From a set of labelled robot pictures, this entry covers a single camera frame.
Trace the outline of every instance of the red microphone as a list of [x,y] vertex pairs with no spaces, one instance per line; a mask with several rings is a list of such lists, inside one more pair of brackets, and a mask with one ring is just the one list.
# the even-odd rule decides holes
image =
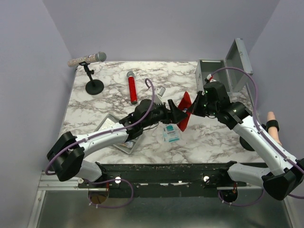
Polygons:
[[136,95],[134,76],[135,75],[134,75],[133,71],[129,71],[127,73],[127,78],[129,81],[130,99],[131,99],[131,104],[133,104],[133,105],[137,104],[137,95]]

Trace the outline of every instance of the microphone stand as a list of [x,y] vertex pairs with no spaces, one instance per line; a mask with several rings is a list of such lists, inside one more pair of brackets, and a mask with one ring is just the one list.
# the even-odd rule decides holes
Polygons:
[[88,75],[90,81],[86,84],[85,90],[90,95],[97,95],[101,93],[104,90],[104,84],[102,81],[98,79],[93,79],[92,75],[94,74],[94,70],[90,70],[88,65],[89,63],[81,62],[79,63],[80,66],[83,66],[86,72],[86,75]]

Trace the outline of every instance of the tan cylinder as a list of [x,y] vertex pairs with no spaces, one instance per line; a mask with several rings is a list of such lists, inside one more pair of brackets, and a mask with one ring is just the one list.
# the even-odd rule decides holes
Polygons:
[[[269,112],[268,115],[267,115],[267,121],[269,121],[269,120],[275,120],[276,119],[275,117],[276,116],[275,116],[275,114],[273,112]],[[268,133],[270,134],[271,137],[273,137],[273,139],[278,144],[282,145],[281,142],[280,142],[280,140],[279,140],[279,134],[277,132],[277,128],[276,127],[270,127],[268,129]]]

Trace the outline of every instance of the black strap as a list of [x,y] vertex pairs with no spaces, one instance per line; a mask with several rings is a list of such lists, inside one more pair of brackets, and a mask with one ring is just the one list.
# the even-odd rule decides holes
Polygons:
[[268,129],[270,127],[276,127],[277,128],[277,131],[280,130],[279,128],[279,123],[277,120],[269,120],[267,123],[266,123],[266,131],[268,132]]

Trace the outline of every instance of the metal box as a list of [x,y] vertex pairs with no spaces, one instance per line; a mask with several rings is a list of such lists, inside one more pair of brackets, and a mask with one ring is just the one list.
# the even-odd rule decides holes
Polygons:
[[[222,60],[200,59],[196,68],[197,91],[202,91],[205,85],[205,78],[215,70],[222,67],[237,67],[252,75],[252,67],[245,48],[243,39],[234,40],[227,56]],[[235,93],[242,90],[248,82],[248,77],[236,70],[223,70],[214,75],[214,79],[225,85],[228,93]]]
[[[95,129],[95,132],[99,131],[99,130],[102,130],[102,129],[106,129],[108,127],[111,127],[117,122],[119,122],[119,118],[117,118],[113,114],[108,114],[103,119],[103,121],[99,124],[99,126]],[[119,150],[121,150],[121,151],[123,151],[127,154],[131,154],[133,152],[133,150],[136,149],[139,142],[143,139],[142,136],[143,136],[143,134],[140,135],[139,137],[137,137],[136,139],[130,140],[129,142],[113,145],[113,147],[115,147],[115,148],[117,148],[117,149],[119,149]]]

